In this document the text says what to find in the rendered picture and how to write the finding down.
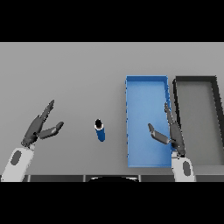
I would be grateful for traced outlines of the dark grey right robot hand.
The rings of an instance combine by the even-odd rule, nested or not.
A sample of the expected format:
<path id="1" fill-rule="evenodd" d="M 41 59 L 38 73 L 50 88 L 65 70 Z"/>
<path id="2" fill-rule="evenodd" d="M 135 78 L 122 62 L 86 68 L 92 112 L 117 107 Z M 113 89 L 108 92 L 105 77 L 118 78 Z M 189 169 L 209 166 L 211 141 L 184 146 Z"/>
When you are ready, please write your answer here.
<path id="1" fill-rule="evenodd" d="M 171 144 L 171 147 L 175 149 L 179 157 L 184 157 L 186 155 L 186 147 L 183 138 L 181 128 L 178 123 L 173 120 L 172 112 L 168 107 L 168 104 L 164 104 L 164 112 L 166 113 L 166 118 L 168 126 L 170 129 L 170 136 L 165 136 L 164 134 L 156 131 L 151 123 L 148 124 L 150 135 L 153 139 L 159 141 L 162 144 Z"/>

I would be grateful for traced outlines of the dark grey bin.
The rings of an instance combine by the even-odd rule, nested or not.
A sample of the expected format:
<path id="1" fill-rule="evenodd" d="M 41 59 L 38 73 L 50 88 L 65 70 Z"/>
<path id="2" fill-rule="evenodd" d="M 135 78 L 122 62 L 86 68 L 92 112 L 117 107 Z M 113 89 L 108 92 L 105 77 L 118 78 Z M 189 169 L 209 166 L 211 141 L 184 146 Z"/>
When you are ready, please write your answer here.
<path id="1" fill-rule="evenodd" d="M 216 76 L 176 76 L 172 82 L 186 156 L 194 166 L 224 165 L 224 113 Z"/>

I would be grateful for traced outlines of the blue bin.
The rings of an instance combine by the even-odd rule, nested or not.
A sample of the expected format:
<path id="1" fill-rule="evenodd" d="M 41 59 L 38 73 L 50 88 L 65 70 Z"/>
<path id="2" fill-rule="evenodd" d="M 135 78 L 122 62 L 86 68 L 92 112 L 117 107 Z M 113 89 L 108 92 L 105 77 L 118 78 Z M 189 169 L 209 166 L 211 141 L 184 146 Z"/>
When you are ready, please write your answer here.
<path id="1" fill-rule="evenodd" d="M 165 103 L 171 106 L 166 75 L 127 75 L 126 135 L 129 168 L 170 168 L 172 147 L 151 137 L 148 124 L 169 137 Z"/>

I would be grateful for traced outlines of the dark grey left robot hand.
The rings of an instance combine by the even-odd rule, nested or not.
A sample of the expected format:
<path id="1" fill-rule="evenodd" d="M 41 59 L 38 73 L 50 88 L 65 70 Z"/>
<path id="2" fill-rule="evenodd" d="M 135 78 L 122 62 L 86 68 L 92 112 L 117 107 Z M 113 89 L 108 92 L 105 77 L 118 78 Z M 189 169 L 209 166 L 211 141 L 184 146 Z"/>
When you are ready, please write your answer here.
<path id="1" fill-rule="evenodd" d="M 26 131 L 24 138 L 21 144 L 24 147 L 29 148 L 32 144 L 36 143 L 37 140 L 46 139 L 48 137 L 56 136 L 60 129 L 63 127 L 64 123 L 59 122 L 54 127 L 50 129 L 42 130 L 44 122 L 49 116 L 50 112 L 53 110 L 54 100 L 51 100 L 49 104 L 46 106 L 41 115 L 37 115 L 36 118 L 31 122 L 28 130 Z"/>

